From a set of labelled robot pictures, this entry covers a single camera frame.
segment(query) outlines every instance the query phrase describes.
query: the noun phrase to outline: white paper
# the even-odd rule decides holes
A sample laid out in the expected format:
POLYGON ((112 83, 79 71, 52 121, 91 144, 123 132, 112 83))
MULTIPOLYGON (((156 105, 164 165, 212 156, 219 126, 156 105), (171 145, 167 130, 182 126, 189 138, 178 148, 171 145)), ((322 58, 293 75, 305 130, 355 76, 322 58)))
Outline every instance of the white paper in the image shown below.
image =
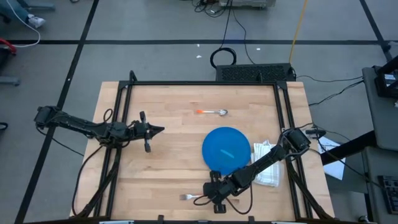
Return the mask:
MULTIPOLYGON (((333 149, 336 146, 339 146, 339 144, 325 137, 320 138, 319 141, 327 151, 333 149)), ((319 143, 318 143, 318 151, 320 153, 324 153, 324 150, 321 148, 321 145, 319 145, 319 143)), ((337 178, 339 180, 343 180, 344 166, 345 165, 342 164, 340 161, 336 161, 332 162, 331 164, 323 166, 323 170, 325 171, 326 174, 334 178, 337 178)))

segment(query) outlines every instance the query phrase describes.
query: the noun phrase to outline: wooden table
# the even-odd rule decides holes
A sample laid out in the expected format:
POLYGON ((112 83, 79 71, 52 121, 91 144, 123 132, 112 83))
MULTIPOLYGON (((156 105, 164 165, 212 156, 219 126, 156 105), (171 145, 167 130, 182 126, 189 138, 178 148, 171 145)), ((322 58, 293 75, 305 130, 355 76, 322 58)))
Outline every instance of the wooden table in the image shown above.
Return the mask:
MULTIPOLYGON (((117 82, 102 84, 94 122, 102 122, 105 110, 113 108, 117 86, 117 82)), ((310 123, 303 83, 288 83, 288 87, 296 126, 310 123)), ((289 127, 282 92, 280 97, 285 125, 289 127)), ((212 204, 197 207, 192 200, 178 199, 180 194, 201 194, 203 183, 210 179, 201 155, 201 144, 211 130, 220 126, 237 128, 251 145, 266 139, 273 143, 277 141, 280 130, 271 86, 133 86, 127 123, 139 120, 140 111, 146 112, 150 124, 163 126, 165 130, 151 141, 151 153, 145 152, 143 141, 131 142, 123 149, 112 219, 156 220, 158 215, 164 215, 165 220, 231 221, 248 220, 251 215, 257 221, 295 220, 284 162, 280 165, 282 172, 278 187, 253 184, 254 204, 248 215, 239 215, 228 204, 227 213, 214 214, 212 204), (227 109, 228 115, 195 114, 196 109, 227 109)), ((317 148, 315 141, 311 147, 317 148)), ((96 148, 98 142, 89 140, 85 159, 96 148)), ((98 188, 104 152, 102 149, 90 159, 81 174, 75 201, 77 211, 98 188)), ((333 216, 320 156, 308 151, 302 160, 309 191, 333 216)), ((297 190, 301 216, 304 217, 302 195, 297 190)), ((107 199, 108 193, 105 193, 101 214, 104 214, 107 199)), ((231 199, 239 210, 248 209, 248 190, 231 199)))

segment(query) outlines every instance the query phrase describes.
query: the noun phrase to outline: gray floor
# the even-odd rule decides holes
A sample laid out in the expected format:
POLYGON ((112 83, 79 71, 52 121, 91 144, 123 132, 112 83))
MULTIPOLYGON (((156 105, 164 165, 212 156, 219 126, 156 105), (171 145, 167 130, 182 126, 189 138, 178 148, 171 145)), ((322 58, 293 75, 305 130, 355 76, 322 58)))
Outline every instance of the gray floor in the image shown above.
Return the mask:
MULTIPOLYGON (((44 40, 79 40, 93 0, 77 4, 53 0, 55 12, 38 12, 48 23, 40 30, 44 40)), ((398 40, 398 2, 366 0, 386 40, 398 40)), ((292 40, 303 0, 277 0, 265 11, 238 9, 236 15, 248 31, 248 39, 292 40)), ((99 0, 88 40, 174 40, 221 39, 226 14, 213 19, 195 13, 190 1, 178 0, 99 0)), ((0 36, 10 40, 35 39, 33 32, 17 22, 0 23, 0 36)), ((242 39, 243 31, 231 19, 227 39, 242 39)), ((357 0, 309 0, 298 36, 299 40, 376 40, 357 0)), ((235 49, 238 63, 250 63, 243 45, 235 49)), ((209 56, 219 45, 85 45, 78 61, 64 110, 91 119, 100 84, 127 79, 134 70, 139 80, 214 80, 209 56)), ((12 223, 44 137, 34 129, 38 106, 55 105, 77 45, 38 45, 19 49, 2 70, 3 75, 22 79, 19 87, 0 86, 0 120, 10 124, 0 134, 0 222, 12 223)), ((256 63, 287 62, 289 45, 248 45, 256 63)), ((392 54, 398 54, 393 48, 392 54)), ((228 54, 216 56, 217 64, 231 61, 228 54)), ((298 74, 334 80, 358 77, 363 67, 382 65, 386 59, 378 45, 297 45, 293 66, 298 74)), ((300 78, 308 102, 336 93, 351 82, 319 83, 300 78)), ((360 85, 319 106, 311 107, 315 123, 330 131, 355 138, 371 130, 372 124, 364 86, 360 85)), ((328 137, 344 142, 337 135, 328 137)), ((55 138, 83 152, 86 140, 79 134, 57 129, 55 138)), ((361 167, 358 157, 350 164, 361 167)), ((26 221, 53 220, 69 215, 73 187, 82 158, 53 143, 40 176, 26 221)), ((346 171, 345 182, 328 178, 336 216, 355 220, 366 209, 360 178, 346 171)))

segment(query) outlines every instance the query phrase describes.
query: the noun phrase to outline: shoe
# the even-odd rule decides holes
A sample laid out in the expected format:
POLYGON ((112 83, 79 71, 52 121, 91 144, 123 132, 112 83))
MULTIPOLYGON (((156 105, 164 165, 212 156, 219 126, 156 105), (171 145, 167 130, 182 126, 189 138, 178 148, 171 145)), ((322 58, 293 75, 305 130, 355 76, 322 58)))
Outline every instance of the shoe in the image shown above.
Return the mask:
POLYGON ((41 27, 45 23, 45 19, 34 16, 32 14, 28 15, 29 24, 33 25, 36 29, 41 27))

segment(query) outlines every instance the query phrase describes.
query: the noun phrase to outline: keyboard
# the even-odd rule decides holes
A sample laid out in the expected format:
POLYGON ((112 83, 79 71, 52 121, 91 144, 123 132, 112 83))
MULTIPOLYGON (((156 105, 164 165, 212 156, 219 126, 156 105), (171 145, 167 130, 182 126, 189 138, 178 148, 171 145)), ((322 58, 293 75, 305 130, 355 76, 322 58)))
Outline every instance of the keyboard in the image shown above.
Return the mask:
POLYGON ((388 213, 398 215, 398 177, 380 175, 378 179, 386 189, 382 191, 388 213))

